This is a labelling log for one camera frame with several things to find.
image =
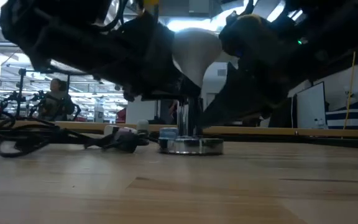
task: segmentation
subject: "circular metal base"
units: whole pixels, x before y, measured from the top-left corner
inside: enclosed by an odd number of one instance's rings
[[[179,155],[221,155],[223,154],[222,139],[160,138],[160,152]]]

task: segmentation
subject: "ceiling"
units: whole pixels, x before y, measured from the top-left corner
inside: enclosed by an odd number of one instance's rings
[[[0,0],[0,8],[7,0]],[[202,11],[200,5],[195,6],[195,1],[198,0],[189,0],[188,8],[193,7],[194,9]],[[216,0],[202,0],[200,2],[215,2]],[[109,8],[108,16],[105,20],[105,23],[109,23],[114,19],[114,15],[117,11],[118,5],[113,1],[111,7]],[[179,10],[183,12],[178,6],[177,0],[160,0],[161,9],[160,22],[166,25],[168,28],[174,31],[178,31],[185,27],[202,27],[205,29],[210,29],[215,32],[219,32],[221,28],[226,24],[226,17],[233,11],[236,10],[237,13],[241,13],[244,10],[244,7],[236,7],[234,9],[224,11],[220,15],[217,15],[213,18],[200,16],[202,14],[180,14]],[[277,17],[281,12],[276,12],[277,9],[280,11],[280,7],[283,7],[282,0],[258,0],[255,1],[255,10],[254,13],[267,18],[272,19]],[[130,8],[125,10],[124,16],[126,20],[132,19],[136,14]],[[228,62],[231,58],[222,54],[218,59],[219,62]],[[0,28],[0,65],[1,65],[1,78],[0,78],[0,100],[10,94],[11,91],[17,91],[17,84],[20,80],[18,71],[20,68],[26,68],[31,70],[31,63],[29,58],[24,55],[21,50],[7,42],[4,39],[1,28]],[[32,96],[33,93],[39,90],[48,91],[50,80],[53,78],[59,78],[61,80],[66,80],[67,76],[62,74],[48,74],[42,75],[34,72],[27,72],[24,77],[24,94],[27,96]],[[116,112],[123,109],[127,105],[127,101],[124,100],[122,96],[122,91],[117,91],[115,89],[115,84],[103,80],[101,83],[93,80],[91,75],[81,76],[81,77],[70,77],[70,95],[73,97],[74,103],[81,106],[83,112],[82,116],[92,118],[93,110],[96,103],[103,104],[105,110],[105,117],[109,119],[114,119]]]

